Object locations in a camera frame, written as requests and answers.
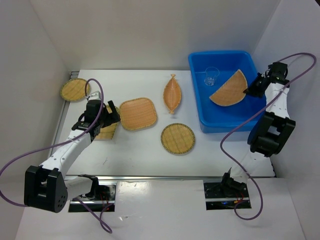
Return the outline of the round bamboo tray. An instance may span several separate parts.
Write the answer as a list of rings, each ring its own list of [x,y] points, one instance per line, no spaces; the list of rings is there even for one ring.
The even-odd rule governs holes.
[[[67,81],[60,89],[60,96],[68,102],[78,102],[91,92],[91,86],[83,78],[73,78]]]
[[[160,141],[167,152],[173,155],[184,155],[193,149],[196,137],[187,125],[173,123],[162,130]]]

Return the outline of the rounded square orange woven tray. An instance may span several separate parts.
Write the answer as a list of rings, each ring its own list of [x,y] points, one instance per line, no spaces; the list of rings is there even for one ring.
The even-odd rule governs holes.
[[[122,127],[127,131],[136,131],[153,126],[157,113],[153,102],[146,97],[124,101],[119,107]]]

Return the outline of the clear plastic cup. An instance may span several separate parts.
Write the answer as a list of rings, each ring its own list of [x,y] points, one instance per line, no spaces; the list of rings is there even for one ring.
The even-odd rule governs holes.
[[[216,83],[219,75],[220,71],[216,67],[207,67],[205,70],[204,83],[207,86],[213,86]]]

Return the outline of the boat-shaped orange woven basket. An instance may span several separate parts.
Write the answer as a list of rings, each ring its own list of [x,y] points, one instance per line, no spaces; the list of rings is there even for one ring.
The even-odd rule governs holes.
[[[169,114],[174,114],[182,99],[181,88],[176,80],[176,75],[171,74],[171,78],[163,90],[163,102]]]

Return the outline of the trapezoid yellow bamboo tray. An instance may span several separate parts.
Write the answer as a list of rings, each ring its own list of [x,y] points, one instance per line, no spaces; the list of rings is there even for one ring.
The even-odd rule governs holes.
[[[120,122],[116,122],[116,123],[113,123],[107,127],[101,128],[100,133],[95,137],[95,141],[97,141],[97,140],[101,140],[101,141],[102,140],[103,141],[112,140],[119,124],[120,124]]]

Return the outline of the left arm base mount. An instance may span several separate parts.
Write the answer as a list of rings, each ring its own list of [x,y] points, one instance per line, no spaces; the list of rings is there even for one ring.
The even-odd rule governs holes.
[[[77,196],[91,211],[100,213],[103,208],[109,205],[106,212],[115,211],[117,183],[115,181],[100,181],[99,190],[95,196],[85,194]]]

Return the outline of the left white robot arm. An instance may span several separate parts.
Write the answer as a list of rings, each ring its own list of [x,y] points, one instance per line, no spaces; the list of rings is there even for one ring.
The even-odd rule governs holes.
[[[89,100],[84,113],[72,126],[67,144],[60,146],[39,166],[30,166],[25,172],[24,204],[28,207],[59,213],[66,202],[84,195],[96,199],[101,190],[96,176],[80,174],[65,180],[66,174],[78,156],[100,134],[102,128],[120,121],[113,101],[107,105],[101,100]]]

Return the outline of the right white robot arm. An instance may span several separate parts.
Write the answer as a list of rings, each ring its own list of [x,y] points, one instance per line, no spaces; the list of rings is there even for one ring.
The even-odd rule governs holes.
[[[252,97],[266,97],[268,107],[251,130],[247,143],[249,152],[240,164],[251,174],[256,168],[258,155],[266,158],[278,154],[296,127],[287,110],[290,90],[287,80],[288,65],[274,62],[264,73],[258,73],[254,82],[244,91]]]

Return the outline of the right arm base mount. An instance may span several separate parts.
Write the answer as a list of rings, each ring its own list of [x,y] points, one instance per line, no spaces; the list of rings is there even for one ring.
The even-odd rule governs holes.
[[[247,187],[237,191],[222,189],[220,182],[203,182],[205,206],[211,210],[233,210],[235,205],[238,209],[251,209],[250,197]]]

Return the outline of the fan-shaped orange woven tray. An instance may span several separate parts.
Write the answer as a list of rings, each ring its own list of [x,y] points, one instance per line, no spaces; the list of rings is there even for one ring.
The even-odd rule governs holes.
[[[247,88],[247,79],[238,69],[209,99],[221,107],[233,106],[245,98]]]

